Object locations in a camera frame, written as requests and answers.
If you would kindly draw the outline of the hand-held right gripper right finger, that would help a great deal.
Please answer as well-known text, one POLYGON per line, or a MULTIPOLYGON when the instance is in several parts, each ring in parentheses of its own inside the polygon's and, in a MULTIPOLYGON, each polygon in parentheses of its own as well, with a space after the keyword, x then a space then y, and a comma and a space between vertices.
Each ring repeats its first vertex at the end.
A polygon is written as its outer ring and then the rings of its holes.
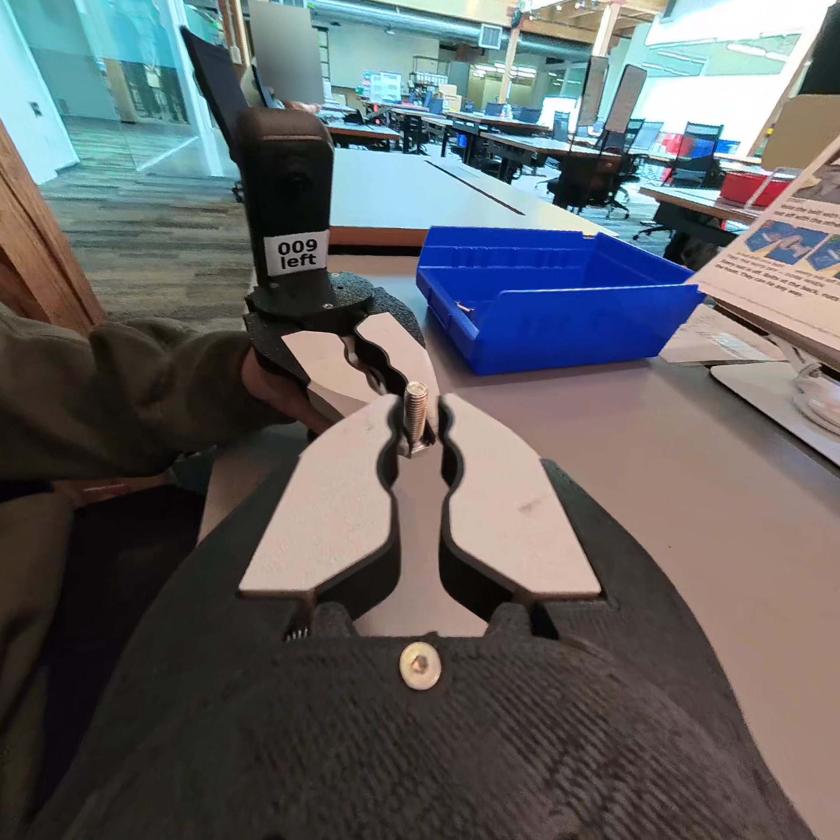
POLYGON ((446 592, 483 621, 505 603, 602 595, 540 456, 456 394, 441 396, 442 506, 438 570, 446 592))

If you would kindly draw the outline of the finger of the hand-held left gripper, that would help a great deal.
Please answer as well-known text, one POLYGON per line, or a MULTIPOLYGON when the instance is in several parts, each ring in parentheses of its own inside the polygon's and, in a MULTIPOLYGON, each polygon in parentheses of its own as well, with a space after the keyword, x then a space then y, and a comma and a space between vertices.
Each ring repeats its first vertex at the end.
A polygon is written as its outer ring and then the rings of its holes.
POLYGON ((311 404, 331 421, 340 422, 380 397, 366 373, 348 360, 347 348, 339 335, 298 331, 281 340, 309 379, 311 404))
POLYGON ((438 379, 431 357, 389 312, 370 315, 353 329, 354 351, 385 393, 403 394, 408 382, 423 382, 429 390, 429 419, 438 436, 438 379))

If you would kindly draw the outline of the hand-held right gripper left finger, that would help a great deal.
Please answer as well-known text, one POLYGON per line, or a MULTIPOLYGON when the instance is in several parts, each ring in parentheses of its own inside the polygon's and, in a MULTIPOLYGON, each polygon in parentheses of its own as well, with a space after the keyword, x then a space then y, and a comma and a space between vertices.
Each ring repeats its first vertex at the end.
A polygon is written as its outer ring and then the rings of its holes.
POLYGON ((357 620, 394 592, 402 416, 402 399, 383 395, 306 448, 238 584, 241 597, 291 601, 306 617, 337 603, 357 620))

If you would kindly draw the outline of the steel bolt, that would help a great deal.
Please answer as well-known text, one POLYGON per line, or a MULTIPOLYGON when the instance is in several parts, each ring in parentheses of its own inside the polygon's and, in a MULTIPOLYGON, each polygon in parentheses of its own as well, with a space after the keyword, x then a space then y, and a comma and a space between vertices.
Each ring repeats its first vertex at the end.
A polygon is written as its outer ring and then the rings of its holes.
POLYGON ((408 382, 402 399, 402 432, 397 452, 411 459, 436 442, 429 419, 429 390, 421 381, 408 382))

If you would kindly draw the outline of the blue plastic bin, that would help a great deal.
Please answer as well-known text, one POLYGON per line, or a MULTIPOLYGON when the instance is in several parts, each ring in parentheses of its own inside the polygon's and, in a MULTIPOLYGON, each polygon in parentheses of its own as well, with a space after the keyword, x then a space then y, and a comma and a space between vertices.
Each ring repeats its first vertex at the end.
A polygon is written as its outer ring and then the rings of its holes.
POLYGON ((432 227, 416 285, 471 370, 498 375, 658 356, 706 299, 691 276, 608 234, 432 227))

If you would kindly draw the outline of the person's left forearm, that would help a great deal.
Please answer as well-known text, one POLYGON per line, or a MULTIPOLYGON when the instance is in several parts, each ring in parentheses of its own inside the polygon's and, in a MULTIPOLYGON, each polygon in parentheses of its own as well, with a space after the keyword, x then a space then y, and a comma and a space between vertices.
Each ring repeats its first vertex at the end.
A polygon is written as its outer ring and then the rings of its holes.
POLYGON ((244 332, 152 319, 87 337, 1 316, 3 484, 153 476, 274 416, 245 389, 244 332))

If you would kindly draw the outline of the grey desk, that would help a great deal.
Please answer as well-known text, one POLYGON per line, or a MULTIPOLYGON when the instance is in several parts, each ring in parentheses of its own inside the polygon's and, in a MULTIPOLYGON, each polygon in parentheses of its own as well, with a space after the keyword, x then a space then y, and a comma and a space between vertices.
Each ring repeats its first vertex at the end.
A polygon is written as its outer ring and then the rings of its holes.
POLYGON ((474 376, 425 330, 442 393, 556 462, 656 560, 784 791, 838 838, 837 471, 700 367, 474 376))

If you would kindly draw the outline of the person's left hand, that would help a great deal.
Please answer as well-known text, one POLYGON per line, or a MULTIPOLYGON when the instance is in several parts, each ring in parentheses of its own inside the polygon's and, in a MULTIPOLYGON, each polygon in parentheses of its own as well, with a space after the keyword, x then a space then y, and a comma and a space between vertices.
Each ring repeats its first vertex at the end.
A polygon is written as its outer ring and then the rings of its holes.
POLYGON ((283 374, 270 373, 260 363, 257 353, 250 349, 241 365, 243 385, 252 397, 267 404, 289 422, 298 422, 315 435, 333 425, 312 405, 299 384, 283 374))

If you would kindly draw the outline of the black office chair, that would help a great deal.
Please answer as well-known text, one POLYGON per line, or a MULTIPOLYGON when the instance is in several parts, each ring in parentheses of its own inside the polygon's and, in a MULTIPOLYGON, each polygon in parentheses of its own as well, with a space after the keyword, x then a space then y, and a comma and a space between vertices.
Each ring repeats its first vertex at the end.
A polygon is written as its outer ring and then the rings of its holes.
POLYGON ((266 138, 261 132, 263 125, 257 119, 263 109, 248 105, 224 47, 206 42, 183 25, 180 33, 196 84, 223 135, 229 157, 240 165, 239 141, 246 141, 246 154, 254 154, 257 141, 266 138))

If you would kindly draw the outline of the background office desks and chairs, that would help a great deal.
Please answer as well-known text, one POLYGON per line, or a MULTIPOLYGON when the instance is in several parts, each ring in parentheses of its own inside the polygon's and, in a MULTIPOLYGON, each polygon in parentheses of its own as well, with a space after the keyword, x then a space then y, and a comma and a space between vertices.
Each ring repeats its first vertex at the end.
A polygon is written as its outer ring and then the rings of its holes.
POLYGON ((789 173, 749 170, 745 168, 745 160, 736 161, 719 151, 709 155, 711 166, 708 171, 691 169, 690 165, 698 166, 706 156, 655 153, 639 142, 631 131, 620 140, 608 140, 605 149, 601 150, 600 139, 567 141, 560 136, 554 137, 552 132, 535 123, 494 118, 481 121, 479 114, 474 112, 441 115, 412 108, 389 108, 372 114, 370 121, 364 121, 357 112, 349 113, 342 120, 328 121, 327 127, 337 145, 381 146, 389 151, 392 143, 398 142, 406 154, 420 153, 424 137, 435 131, 441 136, 442 156, 446 156, 449 146, 455 147, 459 136, 465 137, 463 162, 467 165, 477 162, 479 152, 483 151, 506 162, 500 168, 502 175, 526 165, 541 165, 548 159, 559 161, 561 172, 570 174, 572 164, 566 164, 564 160, 592 160, 600 167, 596 177, 601 180, 588 193, 590 204, 595 206, 596 196, 604 195, 607 208, 625 208, 616 201, 616 195, 624 190, 625 184, 637 181, 642 164, 666 169, 663 187, 709 191, 711 184, 720 184, 718 211, 728 213, 731 220, 738 215, 762 212, 793 182, 789 173))

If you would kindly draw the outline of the wooden pillar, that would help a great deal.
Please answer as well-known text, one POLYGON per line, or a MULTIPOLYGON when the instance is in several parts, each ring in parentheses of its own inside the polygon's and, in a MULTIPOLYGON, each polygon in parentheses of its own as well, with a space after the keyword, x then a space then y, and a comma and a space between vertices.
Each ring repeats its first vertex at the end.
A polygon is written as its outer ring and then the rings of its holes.
POLYGON ((24 318, 84 335, 108 318, 4 125, 1 302, 24 318))

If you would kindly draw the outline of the plain laminated sheet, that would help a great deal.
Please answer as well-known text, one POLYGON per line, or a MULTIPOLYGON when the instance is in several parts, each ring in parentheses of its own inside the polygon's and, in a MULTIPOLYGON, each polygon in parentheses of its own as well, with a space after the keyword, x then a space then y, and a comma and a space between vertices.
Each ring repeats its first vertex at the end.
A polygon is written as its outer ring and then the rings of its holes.
POLYGON ((785 361, 774 343, 706 304, 692 312, 659 358, 672 364, 704 366, 785 361))

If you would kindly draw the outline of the printed instruction sheet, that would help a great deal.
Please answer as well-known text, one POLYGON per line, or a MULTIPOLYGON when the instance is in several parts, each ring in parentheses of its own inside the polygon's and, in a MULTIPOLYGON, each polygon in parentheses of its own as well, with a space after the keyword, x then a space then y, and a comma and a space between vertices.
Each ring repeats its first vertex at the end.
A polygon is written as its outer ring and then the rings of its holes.
POLYGON ((837 371, 839 141, 819 153, 694 281, 725 309, 837 371))

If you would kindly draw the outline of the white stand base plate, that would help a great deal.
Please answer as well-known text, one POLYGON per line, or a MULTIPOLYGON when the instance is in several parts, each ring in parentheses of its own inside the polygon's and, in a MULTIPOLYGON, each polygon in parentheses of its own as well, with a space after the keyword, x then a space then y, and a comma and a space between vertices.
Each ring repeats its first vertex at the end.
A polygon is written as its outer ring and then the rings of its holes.
POLYGON ((711 377, 744 402, 780 425, 834 466, 839 467, 838 431, 804 413, 805 394, 796 382, 797 372, 787 362, 718 364, 711 377))

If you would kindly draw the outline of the metal stand bracket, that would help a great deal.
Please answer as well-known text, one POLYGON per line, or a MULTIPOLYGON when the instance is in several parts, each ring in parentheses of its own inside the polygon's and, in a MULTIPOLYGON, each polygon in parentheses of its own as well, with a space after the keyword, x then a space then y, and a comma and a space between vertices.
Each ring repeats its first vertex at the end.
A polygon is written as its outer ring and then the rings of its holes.
POLYGON ((782 339, 774 340, 794 370, 793 403, 821 429, 839 435, 839 384, 824 375, 821 362, 782 339))

